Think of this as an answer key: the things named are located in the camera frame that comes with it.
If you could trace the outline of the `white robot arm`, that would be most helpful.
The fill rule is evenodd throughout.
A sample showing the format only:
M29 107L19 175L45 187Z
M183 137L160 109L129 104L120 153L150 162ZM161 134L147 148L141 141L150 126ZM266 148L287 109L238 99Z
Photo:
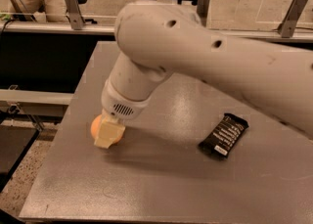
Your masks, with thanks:
M118 142L173 73L196 78L313 137L313 52L212 31L179 5L135 2L117 15L120 54L106 80L95 144Z

